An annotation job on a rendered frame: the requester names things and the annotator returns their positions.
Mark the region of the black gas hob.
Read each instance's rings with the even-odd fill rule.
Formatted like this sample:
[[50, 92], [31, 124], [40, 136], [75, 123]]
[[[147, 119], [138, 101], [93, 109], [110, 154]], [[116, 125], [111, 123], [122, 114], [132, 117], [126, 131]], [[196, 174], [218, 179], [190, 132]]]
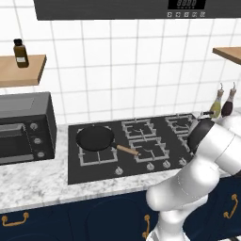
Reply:
[[[85, 151], [76, 144], [75, 138], [86, 126], [69, 126], [68, 183], [75, 185], [182, 168], [179, 164], [181, 158], [187, 163], [192, 159], [186, 140], [194, 119], [193, 114], [186, 113], [106, 121], [102, 124], [114, 132], [116, 143], [138, 151], [138, 155], [112, 147], [99, 152]], [[166, 160], [170, 162], [168, 169], [163, 167]], [[154, 165], [154, 170], [147, 170], [148, 163]], [[117, 167], [122, 168], [122, 175], [115, 173]]]

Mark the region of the black toaster oven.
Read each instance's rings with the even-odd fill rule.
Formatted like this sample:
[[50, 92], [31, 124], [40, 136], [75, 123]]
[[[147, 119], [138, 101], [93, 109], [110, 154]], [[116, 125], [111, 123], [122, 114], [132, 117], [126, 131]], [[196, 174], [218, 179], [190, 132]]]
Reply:
[[[35, 122], [38, 129], [33, 131], [30, 124]], [[28, 134], [34, 155], [32, 161], [54, 159], [56, 153], [56, 118], [50, 92], [10, 94], [0, 96], [0, 125], [22, 123]], [[39, 137], [40, 145], [34, 143]], [[38, 158], [43, 151], [45, 156]]]

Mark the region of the yellow oil bottle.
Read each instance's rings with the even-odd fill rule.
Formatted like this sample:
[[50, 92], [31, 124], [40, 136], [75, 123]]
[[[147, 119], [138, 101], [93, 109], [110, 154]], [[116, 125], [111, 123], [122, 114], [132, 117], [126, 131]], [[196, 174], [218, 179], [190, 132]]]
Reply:
[[212, 119], [216, 119], [220, 114], [221, 99], [222, 99], [223, 93], [224, 93], [223, 86], [220, 86], [220, 89], [217, 91], [217, 97], [210, 108], [210, 110], [212, 111], [212, 114], [210, 115], [210, 117]]

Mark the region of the navy cupboard door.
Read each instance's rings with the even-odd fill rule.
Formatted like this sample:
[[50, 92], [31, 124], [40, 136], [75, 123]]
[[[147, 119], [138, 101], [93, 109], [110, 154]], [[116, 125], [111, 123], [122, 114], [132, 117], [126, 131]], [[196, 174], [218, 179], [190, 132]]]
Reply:
[[146, 192], [115, 195], [70, 204], [73, 241], [145, 241], [145, 215], [150, 215], [150, 231], [158, 213], [146, 202]]
[[241, 235], [241, 178], [221, 178], [208, 201], [184, 224], [190, 241], [219, 241]]

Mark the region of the dark red vinegar bottle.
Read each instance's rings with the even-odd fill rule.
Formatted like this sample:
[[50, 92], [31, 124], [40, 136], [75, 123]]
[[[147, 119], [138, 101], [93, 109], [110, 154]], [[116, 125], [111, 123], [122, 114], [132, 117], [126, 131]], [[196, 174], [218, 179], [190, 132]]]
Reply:
[[233, 98], [236, 93], [236, 87], [230, 89], [229, 97], [221, 109], [221, 117], [230, 116], [233, 112]]

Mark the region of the toaster oven glass door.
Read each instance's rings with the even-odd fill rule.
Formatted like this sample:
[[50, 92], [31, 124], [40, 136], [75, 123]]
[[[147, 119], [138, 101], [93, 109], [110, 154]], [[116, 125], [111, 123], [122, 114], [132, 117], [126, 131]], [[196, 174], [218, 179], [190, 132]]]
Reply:
[[0, 165], [32, 161], [34, 155], [22, 123], [0, 125]]

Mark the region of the dark range hood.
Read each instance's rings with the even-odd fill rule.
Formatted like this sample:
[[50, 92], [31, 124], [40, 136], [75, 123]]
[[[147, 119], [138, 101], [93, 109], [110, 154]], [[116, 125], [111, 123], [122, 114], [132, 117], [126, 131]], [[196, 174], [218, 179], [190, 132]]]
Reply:
[[241, 0], [34, 0], [39, 21], [241, 18]]

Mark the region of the brown glass bottle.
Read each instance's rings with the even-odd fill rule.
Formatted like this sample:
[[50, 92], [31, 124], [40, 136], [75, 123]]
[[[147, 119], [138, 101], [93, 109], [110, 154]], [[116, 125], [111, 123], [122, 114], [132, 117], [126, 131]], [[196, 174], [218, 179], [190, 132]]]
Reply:
[[19, 68], [27, 68], [29, 66], [29, 61], [25, 46], [23, 45], [23, 41], [21, 39], [15, 39], [13, 42], [13, 51], [15, 54], [17, 66]]

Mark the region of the navy drawer front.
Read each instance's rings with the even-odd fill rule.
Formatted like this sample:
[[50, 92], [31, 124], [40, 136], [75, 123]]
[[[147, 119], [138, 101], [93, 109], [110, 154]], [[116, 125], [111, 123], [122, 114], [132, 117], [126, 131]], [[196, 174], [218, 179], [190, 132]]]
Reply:
[[[24, 212], [29, 213], [25, 224], [2, 226], [2, 216], [8, 216], [8, 222], [19, 221], [24, 219]], [[72, 241], [67, 212], [55, 205], [0, 214], [0, 241]]]

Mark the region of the wooden wall shelf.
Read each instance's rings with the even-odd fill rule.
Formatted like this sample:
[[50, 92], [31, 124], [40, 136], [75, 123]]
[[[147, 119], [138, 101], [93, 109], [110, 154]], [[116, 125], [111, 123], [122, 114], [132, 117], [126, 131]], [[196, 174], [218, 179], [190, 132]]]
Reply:
[[30, 55], [28, 60], [27, 68], [19, 68], [15, 56], [0, 56], [0, 88], [37, 86], [47, 57]]
[[241, 47], [217, 47], [213, 53], [241, 65]]

